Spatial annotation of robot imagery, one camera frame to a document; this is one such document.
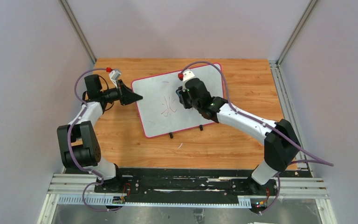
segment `red cap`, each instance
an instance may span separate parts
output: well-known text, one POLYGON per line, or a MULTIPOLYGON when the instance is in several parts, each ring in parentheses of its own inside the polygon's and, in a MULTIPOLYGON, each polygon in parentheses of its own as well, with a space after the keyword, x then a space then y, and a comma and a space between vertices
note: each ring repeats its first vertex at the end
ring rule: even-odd
POLYGON ((179 73, 178 78, 179 78, 179 80, 183 81, 183 73, 179 73))

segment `gray wall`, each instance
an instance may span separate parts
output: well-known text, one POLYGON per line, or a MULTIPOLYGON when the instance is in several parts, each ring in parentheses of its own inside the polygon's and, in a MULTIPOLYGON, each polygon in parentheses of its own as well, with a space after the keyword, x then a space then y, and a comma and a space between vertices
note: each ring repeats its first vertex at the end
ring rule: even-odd
POLYGON ((321 0, 283 65, 305 146, 338 223, 358 223, 358 1, 321 0))
POLYGON ((36 223, 90 67, 58 1, 0 0, 0 223, 36 223))
POLYGON ((277 59, 309 0, 69 0, 97 57, 277 59))

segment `white board surface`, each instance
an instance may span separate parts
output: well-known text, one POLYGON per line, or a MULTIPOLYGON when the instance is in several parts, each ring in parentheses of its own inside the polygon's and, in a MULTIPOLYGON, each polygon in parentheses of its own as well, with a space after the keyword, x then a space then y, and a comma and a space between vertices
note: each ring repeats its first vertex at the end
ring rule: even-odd
MULTIPOLYGON (((191 69, 205 83, 211 96, 223 97, 223 85, 219 72, 211 65, 191 69)), ((143 96, 137 101, 143 131, 148 138, 180 130, 211 124, 197 110, 185 109, 176 95, 182 81, 180 71, 134 80, 132 89, 143 96)))

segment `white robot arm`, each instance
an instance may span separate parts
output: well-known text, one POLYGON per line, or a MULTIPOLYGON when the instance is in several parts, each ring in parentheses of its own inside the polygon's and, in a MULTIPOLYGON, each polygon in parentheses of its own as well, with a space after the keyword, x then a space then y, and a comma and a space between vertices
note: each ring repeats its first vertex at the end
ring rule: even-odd
POLYGON ((96 171, 99 179, 117 182, 118 187, 122 186, 121 175, 118 166, 108 162, 101 156, 96 135, 93 129, 96 121, 105 112, 108 103, 120 101, 121 105, 128 105, 140 99, 142 96, 133 93, 131 89, 124 85, 119 70, 113 70, 109 77, 115 88, 102 91, 101 81, 98 75, 90 75, 84 78, 87 88, 88 99, 83 104, 80 112, 69 124, 57 128, 58 143, 61 151, 62 163, 66 168, 75 168, 77 165, 72 159, 69 150, 69 141, 74 157, 78 164, 86 170, 96 171), (69 127, 72 126, 70 139, 68 139, 69 127))
POLYGON ((292 162, 298 149, 268 128, 271 126, 285 133, 287 137, 298 144, 297 136, 288 121, 282 119, 275 122, 260 118, 230 105, 226 99, 212 97, 204 83, 191 70, 185 70, 178 77, 183 81, 183 85, 176 90, 176 93, 184 108, 195 108, 205 119, 235 127, 264 145, 264 160, 252 173, 253 183, 264 185, 278 172, 284 171, 292 162))

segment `purple cable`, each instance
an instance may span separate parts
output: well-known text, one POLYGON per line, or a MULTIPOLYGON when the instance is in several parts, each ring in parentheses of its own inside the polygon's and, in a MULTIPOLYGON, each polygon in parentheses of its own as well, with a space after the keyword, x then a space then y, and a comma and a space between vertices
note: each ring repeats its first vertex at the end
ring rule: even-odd
POLYGON ((198 61, 198 62, 193 62, 191 64, 189 64, 188 66, 186 66, 181 73, 185 72, 186 69, 188 69, 190 66, 192 65, 195 65, 195 64, 199 64, 199 63, 205 63, 205 64, 209 64, 211 65, 212 67, 214 67, 221 75, 221 78, 223 79, 223 82, 224 82, 224 86, 226 88, 226 95, 227 95, 227 101, 228 101, 228 105, 230 106, 230 108, 235 111, 237 114, 240 114, 246 118, 249 118, 265 127, 268 127, 269 129, 273 130, 274 132, 276 132, 278 135, 280 135, 282 138, 284 138, 286 141, 288 141, 291 145, 293 145, 294 147, 296 147, 298 150, 300 150, 301 152, 303 152, 304 154, 308 155, 309 157, 312 157, 313 159, 315 159, 316 161, 318 161, 318 163, 320 164, 324 164, 324 165, 327 165, 327 166, 331 166, 333 167, 334 164, 332 164, 331 162, 328 162, 328 161, 325 161, 317 156, 315 156, 314 154, 306 151, 305 149, 303 149, 301 146, 299 146, 298 144, 296 144, 293 140, 291 140, 289 137, 287 137, 285 134, 283 134, 282 132, 280 132, 278 129, 272 127, 271 125, 255 118, 255 117, 252 117, 250 115, 247 115, 247 114, 244 114, 240 111, 237 111, 236 108, 233 106, 233 104, 231 103, 231 100, 230 100, 230 94, 228 92, 228 86, 227 86, 227 81, 226 81, 226 78, 224 77, 223 75, 223 72, 218 68, 216 67, 216 65, 214 65, 213 63, 210 63, 210 62, 207 62, 207 61, 198 61))
POLYGON ((83 194, 82 194, 82 199, 83 199, 83 203, 84 205, 89 208, 90 210, 92 211, 96 211, 96 212, 103 212, 103 211, 117 211, 119 210, 120 208, 117 208, 117 209, 94 209, 92 208, 91 206, 89 206, 87 203, 86 203, 86 199, 84 197, 85 193, 86 193, 86 190, 89 186, 95 184, 95 185, 101 185, 103 184, 103 176, 101 173, 99 173, 98 171, 95 171, 95 170, 92 170, 92 169, 84 169, 80 164, 79 162, 76 160, 76 157, 75 157, 75 154, 73 153, 73 149, 72 149, 72 144, 70 142, 70 134, 72 133, 72 129, 73 127, 75 126, 75 124, 80 120, 80 117, 82 117, 84 115, 84 113, 86 112, 87 110, 87 102, 82 100, 78 95, 77 95, 77 92, 76 92, 76 89, 77 89, 77 84, 79 83, 80 79, 85 76, 87 73, 89 72, 93 72, 93 71, 97 71, 97 70, 104 70, 106 71, 106 69, 102 69, 102 68, 99 68, 99 69, 90 69, 88 71, 85 71, 81 76, 79 76, 79 78, 77 78, 76 82, 75 82, 75 87, 74 87, 74 90, 75 90, 75 96, 78 100, 80 100, 83 104, 86 105, 86 107, 80 112, 79 116, 72 122, 72 124, 69 126, 69 129, 68 129, 68 135, 67 135, 67 138, 68 138, 68 148, 69 148, 69 153, 70 153, 70 157, 72 158, 74 164, 77 166, 77 168, 79 168, 79 170, 83 171, 83 172, 89 172, 91 174, 94 174, 96 176, 98 176, 99 178, 101 178, 101 182, 98 183, 98 182, 92 182, 92 183, 89 183, 83 190, 83 194))
POLYGON ((279 193, 281 192, 281 179, 279 178, 279 174, 276 175, 276 177, 278 178, 278 191, 276 192, 275 198, 271 202, 271 204, 268 207, 266 207, 266 209, 264 209, 263 211, 260 211, 261 214, 264 214, 266 211, 269 210, 269 208, 271 208, 272 205, 275 204, 276 200, 278 199, 279 193))
MULTIPOLYGON (((297 161, 291 162, 290 165, 300 163, 300 162, 313 162, 313 163, 319 163, 319 164, 325 165, 324 163, 321 163, 321 162, 319 162, 317 160, 297 160, 297 161)), ((279 178, 279 174, 280 174, 280 172, 275 174, 275 177, 278 178, 278 191, 276 192, 276 196, 275 196, 274 200, 271 202, 271 204, 268 207, 266 207, 266 209, 261 211, 262 214, 264 212, 266 212, 269 209, 269 207, 271 207, 275 203, 275 201, 277 200, 277 198, 279 196, 279 192, 281 192, 281 179, 279 178)))

